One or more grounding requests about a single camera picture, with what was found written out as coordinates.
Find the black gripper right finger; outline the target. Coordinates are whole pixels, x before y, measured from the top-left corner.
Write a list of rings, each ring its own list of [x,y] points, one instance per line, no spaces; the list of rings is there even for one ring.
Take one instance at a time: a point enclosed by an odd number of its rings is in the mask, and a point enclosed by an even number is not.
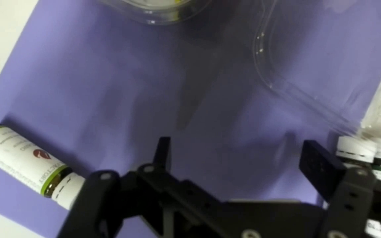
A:
[[[346,168],[342,162],[316,140],[304,140],[300,152],[299,169],[317,193],[317,203],[350,206],[352,198],[340,189]]]

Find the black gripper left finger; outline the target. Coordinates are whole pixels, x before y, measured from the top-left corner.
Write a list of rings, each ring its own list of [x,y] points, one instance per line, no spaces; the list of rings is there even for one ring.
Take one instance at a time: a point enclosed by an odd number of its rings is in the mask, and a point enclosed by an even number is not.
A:
[[[161,136],[157,141],[157,146],[153,156],[153,164],[156,168],[168,170],[170,166],[170,139]]]

